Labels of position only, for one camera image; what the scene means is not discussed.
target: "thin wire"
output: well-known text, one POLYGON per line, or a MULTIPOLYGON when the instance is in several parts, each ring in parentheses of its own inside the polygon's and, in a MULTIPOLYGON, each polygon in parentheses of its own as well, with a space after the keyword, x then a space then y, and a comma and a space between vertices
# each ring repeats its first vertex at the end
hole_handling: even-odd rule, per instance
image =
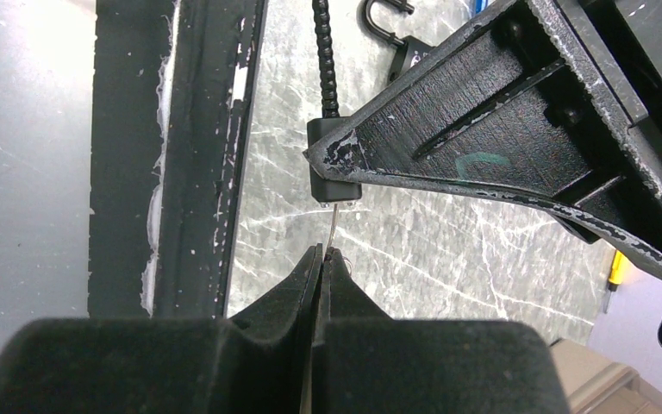
POLYGON ((334 242, 334 237, 336 236, 336 221, 339 218, 339 204, 334 203, 334 213, 331 216, 331 234, 328 235, 328 245, 326 250, 328 251, 331 248, 331 244, 334 242))

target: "black metal rail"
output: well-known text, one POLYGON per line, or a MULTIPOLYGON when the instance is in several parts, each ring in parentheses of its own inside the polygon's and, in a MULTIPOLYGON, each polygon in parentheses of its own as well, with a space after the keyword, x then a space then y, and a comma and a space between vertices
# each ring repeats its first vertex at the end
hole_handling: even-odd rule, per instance
POLYGON ((180 2, 159 180, 156 87, 170 52, 173 2, 98 0, 91 316, 225 314, 265 6, 180 2), (147 215, 159 184, 152 248, 147 215), (147 267, 152 257, 155 272, 147 267))

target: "padlock shackle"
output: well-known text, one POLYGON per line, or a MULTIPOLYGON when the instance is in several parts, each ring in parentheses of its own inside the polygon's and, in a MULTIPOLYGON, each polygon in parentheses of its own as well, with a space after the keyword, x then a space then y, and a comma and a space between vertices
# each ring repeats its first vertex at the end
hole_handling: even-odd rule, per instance
MULTIPOLYGON (((364 23, 364 26, 366 27, 367 30, 369 30, 373 35, 377 36, 378 38, 382 39, 385 41, 387 44, 393 46, 393 47, 402 47, 404 46, 404 41, 400 38, 397 37, 397 35, 394 32, 389 32, 387 30, 384 30, 383 28, 380 28, 373 20, 372 20, 372 5, 377 0, 365 0, 364 1, 364 8, 363 11, 364 13, 361 16, 361 21, 364 23)), ((399 10, 400 12, 406 12, 408 15, 411 15, 412 13, 415 12, 415 7, 407 3, 407 0, 382 0, 383 2, 394 6, 399 10)))

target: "white paint residue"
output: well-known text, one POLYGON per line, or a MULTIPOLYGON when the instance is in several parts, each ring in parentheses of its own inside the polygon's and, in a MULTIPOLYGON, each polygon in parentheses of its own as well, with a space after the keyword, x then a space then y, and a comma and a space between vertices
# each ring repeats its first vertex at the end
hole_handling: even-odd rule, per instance
POLYGON ((178 12, 181 9, 181 0, 174 3, 171 33, 169 34, 169 47, 171 52, 164 58, 164 64, 159 69, 159 86, 156 93, 159 96, 159 108, 156 111, 157 121, 161 127, 161 155, 153 168, 159 169, 159 184, 153 189, 151 203, 148 205, 148 245, 151 246, 151 258, 146 263, 146 270, 141 275, 143 292, 141 293, 141 306, 153 316, 153 295, 156 292, 156 268, 159 262, 159 236, 161 231, 161 205, 164 195, 164 173, 166 171, 166 143, 169 134, 169 120, 171 114, 171 98, 173 89, 173 71, 176 62, 176 43, 178 38, 178 12))
POLYGON ((638 13, 638 10, 643 10, 644 7, 646 7, 645 3, 643 3, 638 9, 634 10, 633 13, 629 14, 628 17, 633 17, 636 13, 638 13))
POLYGON ((247 76, 249 71, 247 67, 237 67, 234 69, 234 83, 232 85, 232 101, 245 99, 245 88, 247 87, 247 76))

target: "gray marble countertop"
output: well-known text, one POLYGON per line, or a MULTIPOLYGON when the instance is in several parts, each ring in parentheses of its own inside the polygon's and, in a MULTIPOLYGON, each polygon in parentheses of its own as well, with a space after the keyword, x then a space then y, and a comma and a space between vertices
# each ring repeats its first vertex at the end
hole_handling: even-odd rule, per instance
MULTIPOLYGON (((437 45, 469 17, 466 3, 415 0, 412 16, 377 5, 376 21, 437 45)), ((359 0, 330 2, 342 115, 386 83, 394 50, 363 32, 359 0)), ((271 0, 260 58, 229 311, 267 292, 305 249, 325 242, 331 209, 310 196, 305 124, 320 116, 313 14, 271 0)), ((393 317, 501 318, 546 340, 585 342, 612 247, 587 245, 550 216, 487 200, 366 185, 340 214, 335 246, 353 278, 393 317)))

